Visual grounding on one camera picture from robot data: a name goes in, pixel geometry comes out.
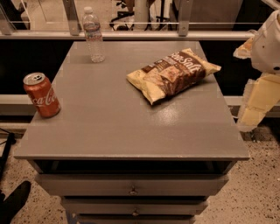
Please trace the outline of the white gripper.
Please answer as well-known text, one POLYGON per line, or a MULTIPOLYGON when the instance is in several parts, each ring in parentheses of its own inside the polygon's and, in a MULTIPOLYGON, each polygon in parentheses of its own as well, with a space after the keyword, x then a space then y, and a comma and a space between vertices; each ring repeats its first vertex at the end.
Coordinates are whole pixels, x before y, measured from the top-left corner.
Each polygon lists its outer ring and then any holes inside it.
POLYGON ((257 80, 245 85, 237 127, 241 132, 255 129, 266 114, 280 101, 280 10, 273 11, 254 39, 234 50, 238 59, 250 59, 252 67, 262 72, 257 80))

